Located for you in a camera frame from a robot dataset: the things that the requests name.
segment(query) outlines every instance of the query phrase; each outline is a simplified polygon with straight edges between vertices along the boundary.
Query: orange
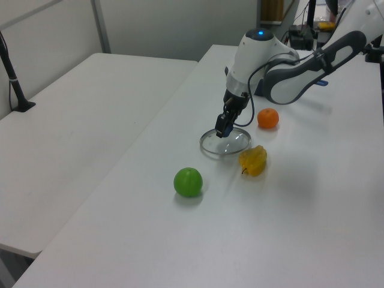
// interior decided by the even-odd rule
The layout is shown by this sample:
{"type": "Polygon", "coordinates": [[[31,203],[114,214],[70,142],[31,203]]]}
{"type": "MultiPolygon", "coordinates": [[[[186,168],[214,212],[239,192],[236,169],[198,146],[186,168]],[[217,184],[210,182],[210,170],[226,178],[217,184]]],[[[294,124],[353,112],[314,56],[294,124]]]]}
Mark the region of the orange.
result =
{"type": "Polygon", "coordinates": [[[260,128],[274,128],[278,123],[278,113],[275,109],[263,109],[257,114],[257,121],[260,128]]]}

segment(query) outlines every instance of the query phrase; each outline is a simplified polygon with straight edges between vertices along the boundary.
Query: metal rim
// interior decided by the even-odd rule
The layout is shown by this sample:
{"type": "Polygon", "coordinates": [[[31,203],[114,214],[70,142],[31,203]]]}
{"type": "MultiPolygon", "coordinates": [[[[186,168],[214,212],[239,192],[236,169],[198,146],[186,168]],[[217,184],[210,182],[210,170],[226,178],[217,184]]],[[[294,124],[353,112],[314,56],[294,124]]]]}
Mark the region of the metal rim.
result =
{"type": "Polygon", "coordinates": [[[245,130],[243,129],[240,129],[240,128],[233,128],[232,131],[238,131],[238,132],[241,132],[242,134],[246,135],[248,137],[248,143],[247,145],[243,148],[243,149],[240,149],[240,150],[237,150],[237,151],[233,151],[233,152],[228,152],[228,153],[219,153],[219,152],[212,152],[210,150],[207,150],[203,147],[203,141],[206,139],[206,137],[208,135],[210,135],[213,131],[216,131],[215,129],[211,129],[209,131],[207,131],[206,133],[203,134],[203,136],[200,138],[200,148],[203,149],[204,151],[210,153],[210,154],[215,154],[215,155],[233,155],[233,154],[236,154],[236,153],[239,153],[243,150],[245,150],[247,147],[249,147],[250,143],[251,143],[251,136],[248,132],[246,132],[245,130]]]}

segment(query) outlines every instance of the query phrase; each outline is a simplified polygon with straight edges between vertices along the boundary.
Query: black clamp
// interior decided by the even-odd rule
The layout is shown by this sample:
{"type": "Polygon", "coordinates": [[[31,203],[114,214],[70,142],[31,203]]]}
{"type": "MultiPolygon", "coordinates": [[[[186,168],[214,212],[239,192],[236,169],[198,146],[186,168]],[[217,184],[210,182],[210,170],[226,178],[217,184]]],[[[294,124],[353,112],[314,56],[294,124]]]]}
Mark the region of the black clamp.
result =
{"type": "Polygon", "coordinates": [[[315,52],[313,52],[313,55],[321,69],[323,69],[327,75],[330,75],[333,71],[335,71],[335,68],[332,66],[323,49],[317,49],[315,52]]]}

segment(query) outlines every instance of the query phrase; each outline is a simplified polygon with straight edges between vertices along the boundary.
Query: black cable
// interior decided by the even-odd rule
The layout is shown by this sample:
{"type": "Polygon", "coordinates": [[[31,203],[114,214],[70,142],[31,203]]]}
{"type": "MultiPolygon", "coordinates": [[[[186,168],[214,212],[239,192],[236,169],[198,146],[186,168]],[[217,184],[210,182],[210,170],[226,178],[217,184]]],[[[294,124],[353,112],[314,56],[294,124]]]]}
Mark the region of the black cable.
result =
{"type": "MultiPolygon", "coordinates": [[[[7,42],[5,42],[4,36],[2,35],[1,31],[0,31],[0,40],[2,41],[2,44],[4,45],[5,51],[7,53],[7,56],[9,56],[7,42]]],[[[12,108],[12,104],[11,104],[11,79],[8,82],[9,82],[8,100],[9,100],[10,109],[11,109],[11,112],[12,112],[13,108],[12,108]]]]}
{"type": "Polygon", "coordinates": [[[3,44],[4,44],[5,51],[7,52],[7,56],[8,56],[8,46],[7,46],[7,42],[5,42],[4,36],[2,35],[1,31],[0,31],[0,38],[1,38],[1,41],[3,42],[3,44]]]}
{"type": "Polygon", "coordinates": [[[8,93],[8,100],[10,102],[10,109],[11,112],[13,111],[12,104],[11,104],[11,80],[9,80],[9,93],[8,93]]]}
{"type": "Polygon", "coordinates": [[[305,17],[305,12],[302,14],[301,29],[302,29],[302,26],[304,24],[304,17],[305,17]]]}
{"type": "MultiPolygon", "coordinates": [[[[306,57],[304,57],[304,58],[301,58],[301,59],[298,59],[298,60],[292,60],[292,61],[283,61],[283,62],[281,62],[281,63],[279,63],[279,64],[291,64],[291,65],[293,65],[293,64],[295,64],[295,63],[297,63],[297,62],[300,62],[300,61],[303,61],[303,60],[305,60],[305,59],[307,59],[309,56],[311,56],[312,54],[309,54],[308,56],[306,56],[306,57]]],[[[237,126],[237,127],[246,127],[246,126],[249,126],[251,123],[252,123],[252,121],[253,121],[253,119],[254,119],[254,114],[255,114],[255,112],[254,112],[254,103],[253,103],[253,95],[252,95],[252,92],[251,92],[251,79],[252,79],[252,77],[257,73],[257,72],[259,72],[262,68],[264,68],[265,66],[267,66],[268,64],[270,64],[271,62],[267,62],[267,63],[265,63],[264,65],[262,65],[262,66],[260,66],[258,69],[256,69],[256,70],[254,70],[253,71],[253,73],[251,74],[251,76],[248,78],[248,93],[249,93],[249,96],[250,96],[250,98],[251,98],[251,105],[252,105],[252,116],[251,116],[251,120],[247,123],[247,124],[236,124],[236,123],[233,123],[235,126],[237,126]]]]}
{"type": "Polygon", "coordinates": [[[304,13],[304,11],[307,9],[307,7],[309,6],[309,4],[310,4],[310,2],[308,1],[308,3],[306,4],[306,6],[304,7],[304,9],[301,11],[301,13],[299,14],[299,16],[296,17],[296,18],[294,19],[293,22],[295,22],[295,21],[297,20],[297,18],[299,18],[299,17],[301,16],[301,14],[304,13]]]}
{"type": "Polygon", "coordinates": [[[236,123],[233,123],[235,126],[237,127],[246,127],[246,126],[249,126],[253,119],[254,119],[254,103],[253,103],[253,95],[252,95],[252,92],[251,92],[251,79],[252,77],[260,71],[260,69],[264,68],[265,66],[267,66],[269,64],[269,62],[265,63],[264,65],[260,66],[258,69],[256,69],[255,71],[253,71],[253,73],[251,74],[251,76],[248,78],[248,93],[249,93],[249,96],[251,98],[251,105],[252,105],[252,116],[251,116],[251,120],[247,123],[247,124],[236,124],[236,123]]]}
{"type": "Polygon", "coordinates": [[[282,36],[280,42],[283,42],[284,36],[287,35],[288,32],[289,32],[289,31],[286,31],[286,32],[284,33],[284,35],[282,36]]]}

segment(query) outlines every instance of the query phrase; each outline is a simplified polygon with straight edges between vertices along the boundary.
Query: black pole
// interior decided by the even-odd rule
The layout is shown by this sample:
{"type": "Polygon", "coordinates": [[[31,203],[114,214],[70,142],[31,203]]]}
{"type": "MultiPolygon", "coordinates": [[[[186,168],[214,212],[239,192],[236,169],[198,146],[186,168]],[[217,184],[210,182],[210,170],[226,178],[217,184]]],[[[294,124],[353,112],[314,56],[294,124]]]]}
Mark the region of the black pole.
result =
{"type": "Polygon", "coordinates": [[[316,9],[316,0],[310,0],[310,4],[308,6],[307,25],[311,28],[313,28],[313,19],[314,19],[315,9],[316,9]]]}
{"type": "Polygon", "coordinates": [[[7,45],[5,43],[5,40],[1,32],[0,32],[0,57],[1,57],[2,63],[4,64],[5,70],[7,71],[14,93],[16,94],[17,100],[19,102],[18,106],[14,109],[14,111],[26,112],[36,104],[33,102],[28,102],[28,100],[24,96],[19,80],[17,79],[16,73],[14,72],[10,57],[8,55],[7,45]]]}

